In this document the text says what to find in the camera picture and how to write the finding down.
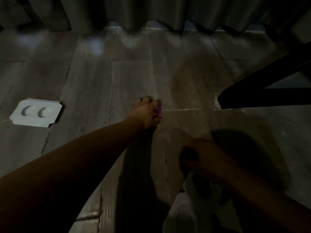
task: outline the curtain fold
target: curtain fold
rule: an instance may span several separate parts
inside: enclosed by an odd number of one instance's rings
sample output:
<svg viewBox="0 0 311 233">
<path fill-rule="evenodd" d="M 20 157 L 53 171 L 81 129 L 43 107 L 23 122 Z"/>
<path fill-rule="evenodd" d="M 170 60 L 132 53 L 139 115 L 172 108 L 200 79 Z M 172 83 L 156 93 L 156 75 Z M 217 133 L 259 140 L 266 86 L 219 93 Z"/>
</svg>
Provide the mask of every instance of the curtain fold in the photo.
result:
<svg viewBox="0 0 311 233">
<path fill-rule="evenodd" d="M 186 20 L 200 28 L 218 27 L 243 32 L 252 23 L 266 24 L 278 33 L 289 29 L 310 8 L 311 0 L 24 0 L 50 31 L 92 33 L 115 21 L 136 31 L 149 20 L 171 30 L 183 30 Z M 29 23 L 18 0 L 0 0 L 0 25 Z"/>
</svg>

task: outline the round hole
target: round hole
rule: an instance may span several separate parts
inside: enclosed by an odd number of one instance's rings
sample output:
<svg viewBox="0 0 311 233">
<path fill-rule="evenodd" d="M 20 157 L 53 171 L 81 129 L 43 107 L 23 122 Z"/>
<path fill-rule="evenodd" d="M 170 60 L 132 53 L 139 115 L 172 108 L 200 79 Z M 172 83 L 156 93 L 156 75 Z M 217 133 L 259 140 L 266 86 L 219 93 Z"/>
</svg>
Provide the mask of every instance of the round hole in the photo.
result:
<svg viewBox="0 0 311 233">
<path fill-rule="evenodd" d="M 33 116 L 36 112 L 36 106 L 28 105 L 21 111 L 22 116 Z"/>
<path fill-rule="evenodd" d="M 49 117 L 51 115 L 51 112 L 52 112 L 51 108 L 43 107 L 43 108 L 39 109 L 38 116 L 40 118 L 46 118 L 46 117 Z"/>
</svg>

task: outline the person's right arm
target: person's right arm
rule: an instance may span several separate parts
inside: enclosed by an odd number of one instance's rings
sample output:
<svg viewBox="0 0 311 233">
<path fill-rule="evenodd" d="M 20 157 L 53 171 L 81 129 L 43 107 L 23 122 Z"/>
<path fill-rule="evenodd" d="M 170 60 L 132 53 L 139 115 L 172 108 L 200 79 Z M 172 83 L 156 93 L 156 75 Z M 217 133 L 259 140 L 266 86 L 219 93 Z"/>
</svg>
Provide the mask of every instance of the person's right arm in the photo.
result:
<svg viewBox="0 0 311 233">
<path fill-rule="evenodd" d="M 242 168 L 212 141 L 193 139 L 184 147 L 193 148 L 198 155 L 198 161 L 184 161 L 191 171 L 229 189 L 233 195 L 283 230 L 311 232 L 310 209 Z"/>
</svg>

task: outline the purple packet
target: purple packet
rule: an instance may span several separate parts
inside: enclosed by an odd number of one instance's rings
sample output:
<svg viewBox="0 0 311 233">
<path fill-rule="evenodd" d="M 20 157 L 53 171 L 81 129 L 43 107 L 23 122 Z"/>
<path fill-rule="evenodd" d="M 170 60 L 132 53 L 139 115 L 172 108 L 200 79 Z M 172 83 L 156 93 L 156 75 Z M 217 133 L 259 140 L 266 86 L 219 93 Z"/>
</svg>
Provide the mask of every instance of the purple packet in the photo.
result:
<svg viewBox="0 0 311 233">
<path fill-rule="evenodd" d="M 153 111 L 154 118 L 162 118 L 162 104 L 160 104 L 155 110 Z"/>
</svg>

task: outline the person's left hand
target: person's left hand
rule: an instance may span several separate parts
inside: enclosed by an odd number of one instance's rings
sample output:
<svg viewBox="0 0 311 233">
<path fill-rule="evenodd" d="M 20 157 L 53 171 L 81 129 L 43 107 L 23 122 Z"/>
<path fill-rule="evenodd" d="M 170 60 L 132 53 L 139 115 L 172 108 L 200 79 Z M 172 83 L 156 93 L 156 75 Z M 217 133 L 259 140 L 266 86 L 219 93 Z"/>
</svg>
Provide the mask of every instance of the person's left hand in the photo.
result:
<svg viewBox="0 0 311 233">
<path fill-rule="evenodd" d="M 161 104 L 161 100 L 151 100 L 150 96 L 144 96 L 143 98 L 137 98 L 132 105 L 128 118 L 134 117 L 141 120 L 144 124 L 144 129 L 151 126 L 157 126 L 162 119 L 154 118 L 153 111 Z"/>
</svg>

